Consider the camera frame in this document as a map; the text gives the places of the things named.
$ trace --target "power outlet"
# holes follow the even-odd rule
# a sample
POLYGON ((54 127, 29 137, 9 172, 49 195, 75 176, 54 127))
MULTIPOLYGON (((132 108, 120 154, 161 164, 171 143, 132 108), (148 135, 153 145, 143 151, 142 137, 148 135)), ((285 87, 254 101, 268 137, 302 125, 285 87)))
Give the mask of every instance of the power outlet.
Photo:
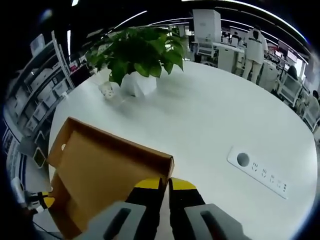
POLYGON ((233 146, 227 156, 227 161, 282 198, 288 198, 287 182, 273 170, 265 167, 254 155, 246 152, 244 148, 233 146))

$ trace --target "potted plant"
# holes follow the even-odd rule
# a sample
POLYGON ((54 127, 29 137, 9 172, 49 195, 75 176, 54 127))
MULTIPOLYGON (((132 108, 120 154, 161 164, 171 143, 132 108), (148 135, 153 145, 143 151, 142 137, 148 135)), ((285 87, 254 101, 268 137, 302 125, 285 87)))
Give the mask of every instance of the potted plant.
POLYGON ((87 53, 87 60, 101 70, 111 70, 109 81, 131 95, 152 92, 164 68, 171 73, 174 64, 183 70, 182 38, 162 28, 128 28, 111 38, 103 38, 87 53))

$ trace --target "round table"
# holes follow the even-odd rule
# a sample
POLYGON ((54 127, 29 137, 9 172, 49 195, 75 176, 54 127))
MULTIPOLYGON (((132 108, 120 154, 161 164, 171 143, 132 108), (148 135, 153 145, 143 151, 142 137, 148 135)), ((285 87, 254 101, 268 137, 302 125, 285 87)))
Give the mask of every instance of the round table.
POLYGON ((287 240, 311 211, 317 184, 312 133, 283 102, 259 86, 214 67, 186 61, 184 72, 163 71, 146 97, 107 101, 98 89, 102 70, 56 108, 51 148, 68 117, 168 153, 173 177, 193 183, 206 203, 240 222, 253 240, 287 240), (288 184, 287 199, 227 161, 241 146, 288 184))

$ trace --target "brown cardboard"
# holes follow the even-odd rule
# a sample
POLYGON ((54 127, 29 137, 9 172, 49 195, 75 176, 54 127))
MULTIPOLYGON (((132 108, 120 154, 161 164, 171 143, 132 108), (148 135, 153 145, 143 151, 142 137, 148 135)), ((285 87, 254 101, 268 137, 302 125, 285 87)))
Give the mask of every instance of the brown cardboard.
POLYGON ((56 200, 49 211, 67 239, 85 231, 112 203, 125 201, 138 182, 161 177, 167 183, 174 167, 171 155, 74 118, 62 126, 47 161, 56 168, 51 182, 56 200))

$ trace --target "cable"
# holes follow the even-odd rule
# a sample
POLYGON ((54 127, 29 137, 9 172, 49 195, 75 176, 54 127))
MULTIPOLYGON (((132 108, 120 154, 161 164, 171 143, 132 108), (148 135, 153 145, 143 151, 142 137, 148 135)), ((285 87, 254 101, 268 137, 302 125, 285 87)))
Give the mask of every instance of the cable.
POLYGON ((45 231, 47 234, 51 235, 52 237, 56 238, 56 239, 60 239, 63 240, 62 238, 52 234, 51 232, 48 232, 47 230, 45 230, 42 226, 39 226, 38 224, 36 224, 34 221, 32 221, 35 225, 37 225, 39 228, 41 228, 43 231, 45 231))

